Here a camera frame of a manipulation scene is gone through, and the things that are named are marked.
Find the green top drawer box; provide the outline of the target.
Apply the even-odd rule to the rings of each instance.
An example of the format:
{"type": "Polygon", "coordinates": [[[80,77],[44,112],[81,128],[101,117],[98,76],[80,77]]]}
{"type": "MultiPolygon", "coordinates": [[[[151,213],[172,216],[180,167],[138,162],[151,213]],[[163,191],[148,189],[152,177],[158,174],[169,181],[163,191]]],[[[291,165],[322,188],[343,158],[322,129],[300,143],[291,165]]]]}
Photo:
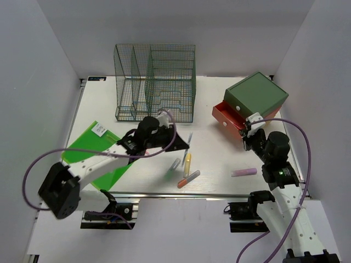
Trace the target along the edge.
{"type": "Polygon", "coordinates": [[[254,113],[266,117],[281,107],[288,93],[260,72],[227,88],[224,101],[242,118],[254,113]]]}

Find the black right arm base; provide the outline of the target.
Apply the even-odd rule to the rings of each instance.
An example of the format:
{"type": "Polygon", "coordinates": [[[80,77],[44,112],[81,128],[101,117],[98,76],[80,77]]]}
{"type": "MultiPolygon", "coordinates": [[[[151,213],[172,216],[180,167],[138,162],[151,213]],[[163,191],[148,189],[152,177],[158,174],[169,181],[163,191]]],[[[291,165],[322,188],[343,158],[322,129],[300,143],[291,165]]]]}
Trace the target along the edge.
{"type": "Polygon", "coordinates": [[[257,207],[267,201],[275,202],[269,191],[251,192],[246,202],[229,202],[223,213],[229,215],[231,233],[265,233],[268,228],[257,214],[257,207]]]}

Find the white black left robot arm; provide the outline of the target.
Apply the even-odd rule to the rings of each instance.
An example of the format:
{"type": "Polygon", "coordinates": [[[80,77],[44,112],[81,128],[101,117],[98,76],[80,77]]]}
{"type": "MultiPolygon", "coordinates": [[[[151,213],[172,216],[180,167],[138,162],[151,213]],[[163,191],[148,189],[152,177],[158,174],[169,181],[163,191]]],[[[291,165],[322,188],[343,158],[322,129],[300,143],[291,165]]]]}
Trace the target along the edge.
{"type": "Polygon", "coordinates": [[[161,152],[189,149],[177,133],[175,124],[167,117],[145,117],[138,127],[124,137],[82,161],[52,165],[38,194],[57,219],[64,219],[77,210],[105,219],[117,217],[117,202],[107,190],[88,193],[84,188],[94,180],[116,169],[146,157],[146,151],[159,148],[161,152]]]}

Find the thin blue pen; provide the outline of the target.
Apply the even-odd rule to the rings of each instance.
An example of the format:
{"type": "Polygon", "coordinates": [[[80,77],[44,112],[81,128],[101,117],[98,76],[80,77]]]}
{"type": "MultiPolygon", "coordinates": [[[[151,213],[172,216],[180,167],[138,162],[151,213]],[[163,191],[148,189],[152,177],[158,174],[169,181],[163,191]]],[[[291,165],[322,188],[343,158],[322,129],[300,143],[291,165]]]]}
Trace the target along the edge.
{"type": "MultiPolygon", "coordinates": [[[[191,133],[189,134],[189,138],[188,138],[188,142],[187,142],[189,148],[190,148],[190,143],[191,143],[192,136],[193,136],[193,132],[191,132],[191,133]]],[[[186,149],[185,152],[184,152],[184,156],[183,156],[183,159],[182,159],[182,167],[183,167],[184,164],[185,164],[185,159],[186,159],[186,156],[187,156],[187,154],[188,154],[189,148],[186,149]]]]}

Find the aluminium table edge rail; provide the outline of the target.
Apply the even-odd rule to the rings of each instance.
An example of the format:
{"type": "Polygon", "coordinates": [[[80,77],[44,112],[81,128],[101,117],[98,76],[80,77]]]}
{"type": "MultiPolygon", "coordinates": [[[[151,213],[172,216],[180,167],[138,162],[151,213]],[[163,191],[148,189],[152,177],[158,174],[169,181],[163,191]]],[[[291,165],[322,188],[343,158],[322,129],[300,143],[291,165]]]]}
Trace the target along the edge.
{"type": "Polygon", "coordinates": [[[116,192],[116,191],[88,191],[78,189],[69,190],[66,192],[47,192],[40,193],[39,196],[46,202],[58,202],[69,199],[70,202],[79,202],[85,200],[93,199],[98,200],[99,198],[219,198],[219,199],[238,199],[238,198],[248,198],[249,195],[229,195],[229,194],[200,194],[200,193],[133,193],[133,192],[116,192]]]}

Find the purple chunky highlighter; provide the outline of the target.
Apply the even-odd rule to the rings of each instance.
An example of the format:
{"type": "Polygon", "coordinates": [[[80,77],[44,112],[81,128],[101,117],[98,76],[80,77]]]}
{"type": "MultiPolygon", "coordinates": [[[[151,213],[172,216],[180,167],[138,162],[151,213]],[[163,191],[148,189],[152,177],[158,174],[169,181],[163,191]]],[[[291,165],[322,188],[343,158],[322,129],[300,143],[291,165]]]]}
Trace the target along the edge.
{"type": "Polygon", "coordinates": [[[231,172],[231,177],[240,177],[240,176],[249,176],[249,175],[256,175],[257,169],[256,168],[248,168],[248,169],[240,169],[231,172]]]}

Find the green chunky highlighter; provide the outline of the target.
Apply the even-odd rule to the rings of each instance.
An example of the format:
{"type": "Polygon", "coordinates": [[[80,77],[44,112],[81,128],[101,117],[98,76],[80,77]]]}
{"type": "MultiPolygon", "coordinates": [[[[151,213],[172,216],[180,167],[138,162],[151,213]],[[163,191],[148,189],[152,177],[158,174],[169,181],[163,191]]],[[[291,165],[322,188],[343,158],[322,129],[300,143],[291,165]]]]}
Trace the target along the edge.
{"type": "Polygon", "coordinates": [[[175,172],[175,170],[178,168],[178,166],[180,165],[180,158],[176,158],[175,161],[172,163],[172,165],[169,167],[169,169],[166,172],[165,177],[169,178],[170,176],[173,175],[173,173],[175,172]]]}

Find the yellow chunky highlighter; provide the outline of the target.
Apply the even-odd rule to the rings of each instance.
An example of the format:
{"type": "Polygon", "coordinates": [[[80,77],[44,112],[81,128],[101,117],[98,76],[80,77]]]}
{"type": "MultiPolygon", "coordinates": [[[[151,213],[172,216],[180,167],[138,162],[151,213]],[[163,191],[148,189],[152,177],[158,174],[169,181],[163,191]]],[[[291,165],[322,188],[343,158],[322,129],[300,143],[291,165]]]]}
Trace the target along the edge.
{"type": "Polygon", "coordinates": [[[187,153],[184,161],[184,174],[183,178],[187,178],[190,175],[190,166],[191,166],[191,153],[187,153]]]}

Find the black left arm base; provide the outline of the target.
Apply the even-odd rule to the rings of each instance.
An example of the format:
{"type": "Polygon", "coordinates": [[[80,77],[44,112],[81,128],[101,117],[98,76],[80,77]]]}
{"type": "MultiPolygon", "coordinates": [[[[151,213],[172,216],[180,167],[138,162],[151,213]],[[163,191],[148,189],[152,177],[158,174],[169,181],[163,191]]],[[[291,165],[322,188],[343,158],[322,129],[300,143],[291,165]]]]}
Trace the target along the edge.
{"type": "Polygon", "coordinates": [[[139,201],[116,193],[81,191],[78,211],[82,212],[81,229],[132,230],[138,215],[139,201]]]}

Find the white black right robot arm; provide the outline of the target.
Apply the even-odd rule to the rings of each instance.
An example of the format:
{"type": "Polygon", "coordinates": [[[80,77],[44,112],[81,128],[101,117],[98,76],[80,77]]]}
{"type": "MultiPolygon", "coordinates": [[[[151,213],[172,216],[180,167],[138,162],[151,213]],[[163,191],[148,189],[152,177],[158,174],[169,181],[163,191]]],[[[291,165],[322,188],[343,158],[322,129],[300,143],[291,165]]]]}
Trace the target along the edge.
{"type": "Polygon", "coordinates": [[[267,191],[252,192],[248,198],[248,213],[261,218],[279,241],[275,252],[281,252],[283,262],[339,262],[319,240],[306,208],[300,204],[303,190],[288,159],[289,138],[274,131],[266,135],[263,129],[255,133],[241,131],[246,151],[252,150],[263,162],[262,175],[267,191]]]}

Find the orange chunky highlighter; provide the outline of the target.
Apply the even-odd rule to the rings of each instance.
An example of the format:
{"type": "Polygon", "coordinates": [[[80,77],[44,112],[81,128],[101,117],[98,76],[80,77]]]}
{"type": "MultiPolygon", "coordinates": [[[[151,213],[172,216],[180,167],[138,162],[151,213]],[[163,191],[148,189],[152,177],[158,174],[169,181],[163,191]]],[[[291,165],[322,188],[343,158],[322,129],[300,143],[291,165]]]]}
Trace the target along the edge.
{"type": "Polygon", "coordinates": [[[198,176],[200,176],[201,172],[199,170],[196,170],[195,172],[193,172],[191,175],[189,175],[187,178],[184,178],[182,180],[180,180],[177,184],[178,188],[182,188],[185,185],[187,185],[189,182],[193,181],[194,179],[196,179],[198,176]]]}

